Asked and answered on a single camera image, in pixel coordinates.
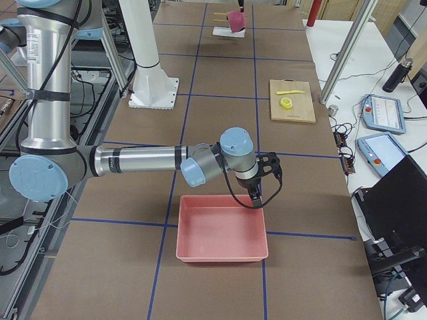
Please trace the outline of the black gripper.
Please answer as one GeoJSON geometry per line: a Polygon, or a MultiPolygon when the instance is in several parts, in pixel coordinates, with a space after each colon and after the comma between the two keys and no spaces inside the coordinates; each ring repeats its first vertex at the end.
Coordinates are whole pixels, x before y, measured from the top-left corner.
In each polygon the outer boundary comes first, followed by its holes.
{"type": "Polygon", "coordinates": [[[262,204],[261,191],[259,184],[262,176],[256,173],[253,177],[248,177],[247,172],[236,172],[238,184],[247,190],[254,207],[259,207],[262,204]]]}

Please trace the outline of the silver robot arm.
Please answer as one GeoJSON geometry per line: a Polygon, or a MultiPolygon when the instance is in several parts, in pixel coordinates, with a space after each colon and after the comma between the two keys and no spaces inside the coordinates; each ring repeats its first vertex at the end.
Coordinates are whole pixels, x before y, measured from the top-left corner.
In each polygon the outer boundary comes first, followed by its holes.
{"type": "Polygon", "coordinates": [[[28,135],[10,170],[13,188],[33,201],[49,201],[90,177],[107,173],[179,170],[192,187],[235,173],[252,208],[261,206],[261,161],[249,133],[226,130],[214,145],[173,147],[79,146],[71,138],[71,42],[104,35],[100,1],[18,1],[27,32],[28,135]]]}

